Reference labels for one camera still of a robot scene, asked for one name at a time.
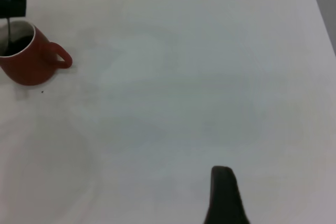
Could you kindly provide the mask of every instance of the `red mug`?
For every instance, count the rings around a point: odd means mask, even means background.
[[[11,25],[11,42],[31,36],[30,43],[16,54],[3,56],[8,46],[8,27],[0,28],[0,66],[15,82],[38,85],[50,79],[58,68],[70,68],[71,56],[58,44],[50,42],[33,24],[14,21]]]

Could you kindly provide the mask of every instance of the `coffee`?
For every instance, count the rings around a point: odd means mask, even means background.
[[[9,43],[7,49],[4,52],[4,56],[11,56],[14,54],[17,54],[18,52],[21,52],[23,49],[25,49],[29,43],[32,41],[33,36],[25,36],[20,39],[18,39],[15,42]]]

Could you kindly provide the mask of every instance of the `mug rim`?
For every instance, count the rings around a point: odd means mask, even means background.
[[[12,21],[10,22],[10,25],[13,24],[13,23],[26,23],[26,24],[29,24],[32,28],[33,28],[33,31],[34,31],[34,35],[33,35],[33,38],[31,39],[31,42],[24,48],[22,49],[20,52],[17,52],[16,54],[14,55],[8,55],[8,56],[0,56],[0,58],[11,58],[11,57],[14,57],[14,56],[17,56],[19,54],[21,54],[23,51],[25,51],[34,41],[35,39],[35,36],[36,36],[36,28],[35,26],[31,23],[31,22],[28,22],[28,21],[25,21],[25,20],[16,20],[16,21]]]

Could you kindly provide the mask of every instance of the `black object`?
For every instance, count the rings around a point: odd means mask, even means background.
[[[250,224],[232,169],[214,166],[211,171],[209,210],[204,224]]]
[[[25,17],[27,0],[0,0],[0,18]]]
[[[14,55],[22,51],[29,45],[32,39],[33,39],[33,36],[29,35],[29,36],[22,37],[21,39],[18,39],[15,42],[11,42],[8,45],[6,51],[4,52],[4,56]]]

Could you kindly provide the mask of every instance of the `white surface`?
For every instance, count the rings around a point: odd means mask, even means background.
[[[32,89],[1,72],[1,224],[202,223],[214,165],[252,223],[334,220],[315,0],[28,0],[28,19],[75,66]]]

